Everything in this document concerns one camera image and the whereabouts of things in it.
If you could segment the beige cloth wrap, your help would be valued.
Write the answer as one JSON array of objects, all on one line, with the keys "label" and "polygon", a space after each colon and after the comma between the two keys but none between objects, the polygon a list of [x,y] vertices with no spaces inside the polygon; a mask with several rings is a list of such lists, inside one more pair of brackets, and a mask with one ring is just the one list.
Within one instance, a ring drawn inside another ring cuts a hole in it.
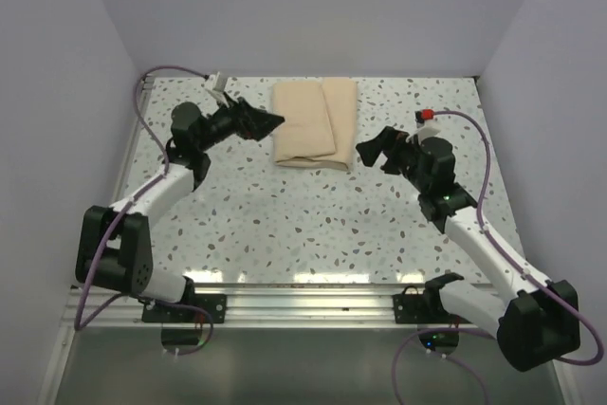
[{"label": "beige cloth wrap", "polygon": [[276,165],[352,169],[358,127],[358,85],[354,80],[281,81],[273,85],[271,106],[285,118],[273,134]]}]

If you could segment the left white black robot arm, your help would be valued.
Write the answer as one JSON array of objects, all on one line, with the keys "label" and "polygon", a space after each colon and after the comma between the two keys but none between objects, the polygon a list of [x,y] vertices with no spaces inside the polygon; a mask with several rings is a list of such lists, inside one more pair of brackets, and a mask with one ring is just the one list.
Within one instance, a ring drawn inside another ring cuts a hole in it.
[{"label": "left white black robot arm", "polygon": [[210,115],[193,102],[182,102],[173,109],[171,121],[160,170],[130,195],[85,212],[75,275],[84,293],[96,286],[164,302],[166,314],[186,322],[197,309],[193,281],[155,268],[152,227],[202,184],[211,167],[209,149],[232,136],[260,141],[285,119],[251,106],[244,98],[224,96]]}]

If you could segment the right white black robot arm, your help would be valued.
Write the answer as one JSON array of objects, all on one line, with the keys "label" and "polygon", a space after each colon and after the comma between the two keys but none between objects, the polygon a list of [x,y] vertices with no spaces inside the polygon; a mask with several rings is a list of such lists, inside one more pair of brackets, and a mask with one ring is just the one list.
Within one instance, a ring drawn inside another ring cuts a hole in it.
[{"label": "right white black robot arm", "polygon": [[443,138],[418,139],[393,127],[357,144],[361,162],[401,175],[418,191],[428,222],[463,250],[489,279],[496,293],[476,289],[456,273],[424,284],[419,309],[434,322],[457,316],[498,342],[508,363],[528,371],[580,346],[578,293],[567,281],[552,281],[530,265],[489,224],[477,201],[456,181],[456,158]]}]

